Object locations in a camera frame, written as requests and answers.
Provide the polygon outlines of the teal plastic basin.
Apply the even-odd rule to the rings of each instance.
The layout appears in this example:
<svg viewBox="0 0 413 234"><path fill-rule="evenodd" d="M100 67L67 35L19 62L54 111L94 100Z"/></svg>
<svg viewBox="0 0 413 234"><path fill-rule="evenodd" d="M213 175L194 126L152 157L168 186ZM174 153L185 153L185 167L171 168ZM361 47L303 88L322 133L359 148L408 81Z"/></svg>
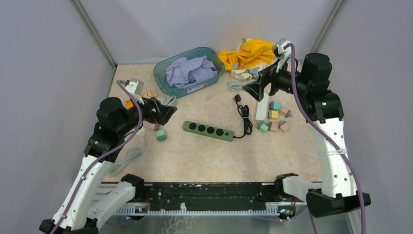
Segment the teal plastic basin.
<svg viewBox="0 0 413 234"><path fill-rule="evenodd" d="M212 61L213 64L216 67L217 75L213 78L207 79L206 81L193 85L191 87L188 87L186 89L179 89L176 87L171 87L169 86L167 82L167 75L166 71L167 68L177 59L179 58L187 58L187 59L193 59L196 57L202 57L202 56L207 56L207 59L209 61ZM224 64L220 61L218 58L217 54L215 51L209 47L197 47L195 49L191 49L189 51L180 53L178 55L172 56L168 59L165 59L159 63L156 64L154 70L153 70L153 75L155 78L155 81L160 88L160 90L167 95L170 96L176 96L178 98L184 97L186 95L189 95L191 93L194 93L198 90L201 90L203 88L206 88L210 85L215 84L220 76L224 73Z"/></svg>

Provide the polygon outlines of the green charger plug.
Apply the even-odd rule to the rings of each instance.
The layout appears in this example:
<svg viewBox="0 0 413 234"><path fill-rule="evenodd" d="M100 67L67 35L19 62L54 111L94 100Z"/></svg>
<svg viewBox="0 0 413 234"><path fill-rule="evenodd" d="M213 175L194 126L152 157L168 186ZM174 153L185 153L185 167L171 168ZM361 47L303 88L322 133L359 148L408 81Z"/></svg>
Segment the green charger plug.
<svg viewBox="0 0 413 234"><path fill-rule="evenodd" d="M265 134L268 131L268 126L264 122L259 122L257 124L257 129L259 132Z"/></svg>
<svg viewBox="0 0 413 234"><path fill-rule="evenodd" d="M162 141L167 139L167 135L166 135L166 132L164 130L158 130L158 131L155 132L155 134L156 134L156 139L159 142L162 142Z"/></svg>

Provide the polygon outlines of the teal charger plug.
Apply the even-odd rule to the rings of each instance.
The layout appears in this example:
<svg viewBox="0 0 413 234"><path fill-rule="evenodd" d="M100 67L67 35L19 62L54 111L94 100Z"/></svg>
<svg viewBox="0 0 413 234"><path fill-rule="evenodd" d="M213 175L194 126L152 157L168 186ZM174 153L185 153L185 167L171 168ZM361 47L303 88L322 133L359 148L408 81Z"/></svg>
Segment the teal charger plug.
<svg viewBox="0 0 413 234"><path fill-rule="evenodd" d="M279 111L281 109L282 105L278 101L271 101L269 104L269 109L272 111Z"/></svg>

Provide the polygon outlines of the white power strip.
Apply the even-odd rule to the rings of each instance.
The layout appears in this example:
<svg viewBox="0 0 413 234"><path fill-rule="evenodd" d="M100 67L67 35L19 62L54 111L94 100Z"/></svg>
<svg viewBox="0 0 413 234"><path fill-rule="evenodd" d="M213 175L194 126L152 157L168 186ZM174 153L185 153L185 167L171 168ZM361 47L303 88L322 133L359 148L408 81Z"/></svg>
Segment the white power strip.
<svg viewBox="0 0 413 234"><path fill-rule="evenodd" d="M264 93L262 100L258 102L257 104L255 120L257 122L267 120L268 109L269 109L269 95L268 93Z"/></svg>

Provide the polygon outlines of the yellow charger plug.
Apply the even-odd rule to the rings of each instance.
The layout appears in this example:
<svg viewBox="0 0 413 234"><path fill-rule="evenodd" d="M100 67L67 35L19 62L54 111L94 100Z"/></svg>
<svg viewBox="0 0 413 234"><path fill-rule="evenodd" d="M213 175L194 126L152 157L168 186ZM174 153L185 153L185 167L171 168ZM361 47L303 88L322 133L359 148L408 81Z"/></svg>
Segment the yellow charger plug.
<svg viewBox="0 0 413 234"><path fill-rule="evenodd" d="M268 112L268 119L275 120L279 118L279 112L276 110L269 110Z"/></svg>

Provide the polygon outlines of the orange power strip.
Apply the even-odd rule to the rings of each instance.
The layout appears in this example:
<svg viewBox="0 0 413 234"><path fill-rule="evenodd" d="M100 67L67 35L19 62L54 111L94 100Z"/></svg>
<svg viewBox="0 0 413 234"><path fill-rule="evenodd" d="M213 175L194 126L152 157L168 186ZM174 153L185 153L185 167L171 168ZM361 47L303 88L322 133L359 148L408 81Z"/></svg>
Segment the orange power strip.
<svg viewBox="0 0 413 234"><path fill-rule="evenodd" d="M138 102L143 102L143 98L154 98L156 97L156 94L153 91L148 91L148 92L144 92L142 94L133 94L134 99L137 100ZM127 110L129 110L130 108L132 108L134 106L133 101L131 99L128 99L124 102L124 106Z"/></svg>

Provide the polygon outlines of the green power strip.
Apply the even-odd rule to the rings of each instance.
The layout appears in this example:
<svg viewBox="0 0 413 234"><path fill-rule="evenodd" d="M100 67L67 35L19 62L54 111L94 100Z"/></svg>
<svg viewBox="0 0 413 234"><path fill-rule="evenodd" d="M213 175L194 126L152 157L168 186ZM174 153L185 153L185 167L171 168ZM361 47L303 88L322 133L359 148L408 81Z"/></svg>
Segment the green power strip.
<svg viewBox="0 0 413 234"><path fill-rule="evenodd" d="M185 121L183 123L183 130L188 133L193 133L204 137L210 137L227 142L232 142L234 139L234 132L231 130L222 129L192 121Z"/></svg>

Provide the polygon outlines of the pink charger plug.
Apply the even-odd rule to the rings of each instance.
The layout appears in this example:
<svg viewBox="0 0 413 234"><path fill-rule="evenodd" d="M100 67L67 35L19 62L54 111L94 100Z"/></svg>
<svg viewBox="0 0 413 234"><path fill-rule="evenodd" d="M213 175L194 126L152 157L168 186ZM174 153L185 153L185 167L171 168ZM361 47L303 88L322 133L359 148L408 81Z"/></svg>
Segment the pink charger plug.
<svg viewBox="0 0 413 234"><path fill-rule="evenodd" d="M282 133L286 133L291 129L290 125L284 120L278 122L278 127Z"/></svg>
<svg viewBox="0 0 413 234"><path fill-rule="evenodd" d="M279 129L279 124L277 122L270 121L268 123L268 131L269 132L274 132L275 133L275 132L278 131L278 129Z"/></svg>
<svg viewBox="0 0 413 234"><path fill-rule="evenodd" d="M293 116L291 110L285 107L280 108L279 114L284 118L289 118Z"/></svg>

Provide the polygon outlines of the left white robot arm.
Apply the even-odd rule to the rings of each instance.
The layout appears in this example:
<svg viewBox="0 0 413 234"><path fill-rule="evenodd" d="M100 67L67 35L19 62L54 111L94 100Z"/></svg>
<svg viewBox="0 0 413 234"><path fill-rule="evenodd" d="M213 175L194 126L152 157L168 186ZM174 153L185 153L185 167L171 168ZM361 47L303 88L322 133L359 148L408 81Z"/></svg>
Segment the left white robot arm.
<svg viewBox="0 0 413 234"><path fill-rule="evenodd" d="M93 204L103 178L114 165L121 149L142 127L142 122L165 125L177 107L161 104L155 98L132 102L126 108L117 97L104 99L96 113L98 122L85 148L76 179L51 219L43 220L39 230L45 234L97 234L108 219L126 202L145 198L144 179L127 174L115 189Z"/></svg>

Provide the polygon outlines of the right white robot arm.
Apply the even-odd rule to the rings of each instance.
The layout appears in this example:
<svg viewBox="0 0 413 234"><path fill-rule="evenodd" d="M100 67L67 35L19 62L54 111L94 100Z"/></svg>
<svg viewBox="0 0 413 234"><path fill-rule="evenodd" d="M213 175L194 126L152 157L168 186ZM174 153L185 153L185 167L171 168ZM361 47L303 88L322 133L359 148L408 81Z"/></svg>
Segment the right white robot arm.
<svg viewBox="0 0 413 234"><path fill-rule="evenodd" d="M322 171L320 183L297 174L283 174L276 179L275 197L287 201L294 196L304 201L313 217L324 217L359 210L366 214L371 204L368 193L361 189L356 172L349 162L343 127L344 112L337 94L329 90L332 64L327 55L307 54L301 70L278 68L276 64L261 70L256 81L243 90L261 101L270 85L270 95L277 91L293 94L297 107L310 125L316 142Z"/></svg>

